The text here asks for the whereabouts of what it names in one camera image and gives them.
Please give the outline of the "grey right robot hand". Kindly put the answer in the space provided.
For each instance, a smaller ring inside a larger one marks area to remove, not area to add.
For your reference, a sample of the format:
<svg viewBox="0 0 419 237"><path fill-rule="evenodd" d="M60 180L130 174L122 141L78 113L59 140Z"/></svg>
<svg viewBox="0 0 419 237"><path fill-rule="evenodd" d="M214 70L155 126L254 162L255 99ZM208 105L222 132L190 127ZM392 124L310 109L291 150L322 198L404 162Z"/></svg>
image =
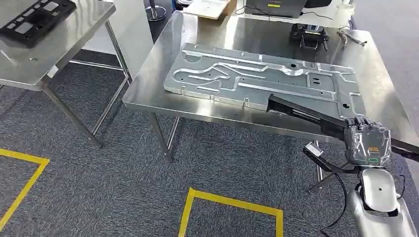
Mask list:
<svg viewBox="0 0 419 237"><path fill-rule="evenodd" d="M345 155L354 165L382 166L390 159L391 131L368 117L345 120Z"/></svg>

